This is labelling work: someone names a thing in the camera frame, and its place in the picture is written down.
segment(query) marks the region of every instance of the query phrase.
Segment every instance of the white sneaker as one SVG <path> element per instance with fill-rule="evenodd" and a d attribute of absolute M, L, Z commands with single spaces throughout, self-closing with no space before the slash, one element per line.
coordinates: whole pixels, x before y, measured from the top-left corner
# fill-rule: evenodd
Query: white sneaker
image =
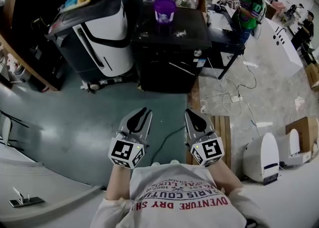
<path fill-rule="evenodd" d="M 170 163 L 171 163 L 171 164 L 178 164 L 178 163 L 180 163 L 180 162 L 179 162 L 178 160 L 171 160 Z"/>
<path fill-rule="evenodd" d="M 152 166 L 159 166 L 159 165 L 160 165 L 159 162 L 153 162 L 152 165 L 151 165 L 151 167 L 152 167 Z"/>

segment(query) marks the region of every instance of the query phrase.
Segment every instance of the white t-shirt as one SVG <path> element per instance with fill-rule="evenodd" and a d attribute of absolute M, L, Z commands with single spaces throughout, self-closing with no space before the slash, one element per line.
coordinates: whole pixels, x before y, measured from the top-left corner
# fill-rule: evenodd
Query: white t-shirt
<path fill-rule="evenodd" d="M 245 189 L 228 197 L 217 190 L 205 168 L 166 164 L 135 168 L 130 200 L 103 199 L 91 228 L 244 228 L 247 219 L 269 227 Z"/>

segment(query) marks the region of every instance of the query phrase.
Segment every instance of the backpack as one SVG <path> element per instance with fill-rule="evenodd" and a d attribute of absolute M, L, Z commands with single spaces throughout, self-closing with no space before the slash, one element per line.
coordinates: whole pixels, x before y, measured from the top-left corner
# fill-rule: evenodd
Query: backpack
<path fill-rule="evenodd" d="M 266 16 L 266 11 L 267 11 L 266 2 L 264 0 L 262 1 L 263 1 L 263 9 L 261 10 L 259 16 L 257 17 L 257 24 L 263 23 L 264 18 Z"/>

